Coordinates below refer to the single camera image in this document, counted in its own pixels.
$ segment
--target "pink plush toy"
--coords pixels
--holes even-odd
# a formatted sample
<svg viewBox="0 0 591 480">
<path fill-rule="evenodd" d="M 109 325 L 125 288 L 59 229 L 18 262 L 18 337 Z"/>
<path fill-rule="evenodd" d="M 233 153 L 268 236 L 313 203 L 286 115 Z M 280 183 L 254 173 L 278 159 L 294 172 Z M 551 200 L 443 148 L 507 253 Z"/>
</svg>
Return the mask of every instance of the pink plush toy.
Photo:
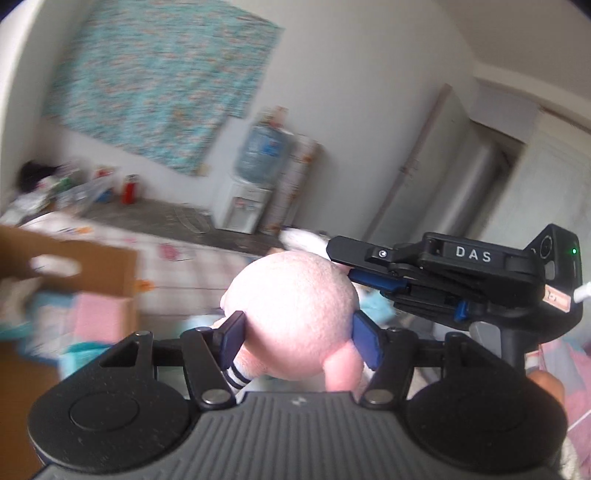
<svg viewBox="0 0 591 480">
<path fill-rule="evenodd" d="M 225 372 L 236 389 L 262 374 L 303 380 L 321 372 L 328 391 L 359 386 L 363 360 L 351 340 L 359 300 L 329 260 L 300 251 L 263 257 L 232 281 L 221 307 L 226 317 L 246 314 L 246 341 Z"/>
</svg>

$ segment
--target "plastic bag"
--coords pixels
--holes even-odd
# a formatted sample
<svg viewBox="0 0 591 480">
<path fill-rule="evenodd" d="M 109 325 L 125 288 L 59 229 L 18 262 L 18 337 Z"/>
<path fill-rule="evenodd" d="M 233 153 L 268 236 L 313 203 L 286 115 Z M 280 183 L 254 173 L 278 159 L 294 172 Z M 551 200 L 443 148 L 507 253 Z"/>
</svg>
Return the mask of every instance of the plastic bag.
<svg viewBox="0 0 591 480">
<path fill-rule="evenodd" d="M 73 216 L 80 216 L 97 201 L 103 192 L 109 190 L 113 183 L 113 175 L 99 177 L 57 196 L 57 208 Z"/>
</svg>

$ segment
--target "striped sock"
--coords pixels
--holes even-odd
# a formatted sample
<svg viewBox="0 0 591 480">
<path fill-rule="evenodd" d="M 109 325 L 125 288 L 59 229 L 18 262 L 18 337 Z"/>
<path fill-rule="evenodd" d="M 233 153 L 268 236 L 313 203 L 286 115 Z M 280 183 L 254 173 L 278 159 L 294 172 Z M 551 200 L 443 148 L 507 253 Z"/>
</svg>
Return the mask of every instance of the striped sock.
<svg viewBox="0 0 591 480">
<path fill-rule="evenodd" d="M 232 364 L 232 366 L 223 373 L 223 376 L 226 379 L 226 382 L 228 382 L 234 390 L 234 393 L 242 390 L 251 382 L 251 380 L 240 373 L 240 370 L 238 370 L 235 364 Z"/>
</svg>

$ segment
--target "camera lens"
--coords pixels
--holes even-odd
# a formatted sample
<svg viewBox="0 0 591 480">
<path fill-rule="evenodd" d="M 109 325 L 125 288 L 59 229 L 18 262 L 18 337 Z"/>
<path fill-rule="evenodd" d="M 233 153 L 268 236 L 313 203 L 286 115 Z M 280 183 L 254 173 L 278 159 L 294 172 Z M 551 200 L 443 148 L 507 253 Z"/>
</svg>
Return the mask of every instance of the camera lens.
<svg viewBox="0 0 591 480">
<path fill-rule="evenodd" d="M 552 237 L 546 235 L 540 244 L 540 256 L 542 258 L 548 258 L 552 253 Z"/>
</svg>

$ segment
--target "red bottle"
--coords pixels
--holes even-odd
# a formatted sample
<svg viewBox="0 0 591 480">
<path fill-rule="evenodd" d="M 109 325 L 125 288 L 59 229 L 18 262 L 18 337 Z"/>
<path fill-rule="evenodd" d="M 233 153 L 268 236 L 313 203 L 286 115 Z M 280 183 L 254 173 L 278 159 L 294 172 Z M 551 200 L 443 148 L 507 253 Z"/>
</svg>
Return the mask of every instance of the red bottle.
<svg viewBox="0 0 591 480">
<path fill-rule="evenodd" d="M 124 205 L 131 205 L 135 203 L 135 196 L 137 195 L 138 186 L 137 175 L 127 175 L 123 182 L 123 191 L 121 192 L 121 203 Z"/>
</svg>

